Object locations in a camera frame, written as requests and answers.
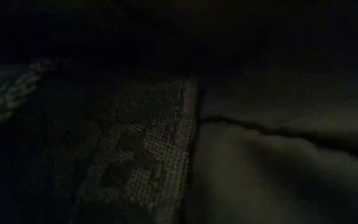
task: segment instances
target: woven fabric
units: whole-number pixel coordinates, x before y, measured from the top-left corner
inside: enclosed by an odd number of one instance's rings
[[[9,119],[14,110],[26,101],[27,97],[37,88],[37,82],[51,67],[50,60],[38,60],[26,66],[25,69],[17,71],[18,77],[13,82],[4,83],[0,87],[0,123]],[[7,72],[0,70],[0,76],[3,76],[3,73],[9,74],[9,72],[10,70]]]
[[[196,82],[131,73],[69,62],[44,76],[1,127],[21,177],[3,181],[16,186],[0,193],[14,207],[0,205],[0,223],[177,222]]]

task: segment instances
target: patterned fabric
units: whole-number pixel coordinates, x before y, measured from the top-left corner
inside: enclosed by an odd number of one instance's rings
[[[52,63],[48,59],[39,60],[19,73],[12,83],[0,87],[0,122],[9,119],[13,111],[20,107],[27,97],[37,88],[37,82],[50,69]]]
[[[13,202],[22,210],[16,222],[177,222],[196,82],[112,73],[57,65],[13,117],[12,148],[31,151]]]

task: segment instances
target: dark background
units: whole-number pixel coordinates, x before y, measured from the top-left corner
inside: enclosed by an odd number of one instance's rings
[[[203,14],[202,0],[183,10],[162,1],[106,2],[0,1],[0,63],[60,56],[188,71],[358,70],[358,3],[213,1],[217,9]]]

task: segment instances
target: fabric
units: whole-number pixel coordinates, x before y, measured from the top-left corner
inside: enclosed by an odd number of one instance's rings
[[[358,223],[358,73],[241,71],[208,87],[189,223]]]
[[[0,124],[0,223],[176,223],[197,87],[165,77],[56,63]]]
[[[25,102],[51,66],[50,60],[43,59],[28,66],[0,67],[0,123]]]

